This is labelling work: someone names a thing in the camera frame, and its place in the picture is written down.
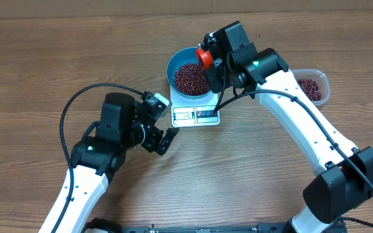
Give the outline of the orange measuring scoop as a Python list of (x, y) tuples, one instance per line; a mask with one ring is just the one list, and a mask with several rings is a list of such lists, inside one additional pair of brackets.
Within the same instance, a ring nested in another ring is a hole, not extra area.
[(198, 62), (201, 64), (203, 70), (210, 68), (213, 65), (212, 55), (208, 50), (201, 48), (196, 50), (196, 57)]

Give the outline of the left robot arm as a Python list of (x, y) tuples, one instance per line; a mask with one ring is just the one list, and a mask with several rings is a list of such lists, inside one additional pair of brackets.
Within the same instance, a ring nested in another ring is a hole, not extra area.
[(166, 153), (179, 130), (162, 131), (155, 123), (171, 105), (159, 93), (145, 92), (141, 101), (124, 93), (108, 93), (100, 120), (86, 129), (71, 150), (71, 169), (41, 232), (122, 232), (117, 223), (88, 217), (124, 164), (128, 150), (142, 146), (150, 153)]

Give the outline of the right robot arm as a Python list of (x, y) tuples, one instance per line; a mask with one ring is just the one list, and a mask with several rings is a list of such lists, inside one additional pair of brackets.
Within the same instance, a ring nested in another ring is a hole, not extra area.
[(303, 191), (306, 205), (285, 232), (325, 232), (373, 197), (373, 149), (359, 149), (327, 121), (277, 51), (257, 50), (236, 21), (205, 35), (196, 56), (212, 92), (232, 87), (258, 100), (308, 161), (315, 177)]

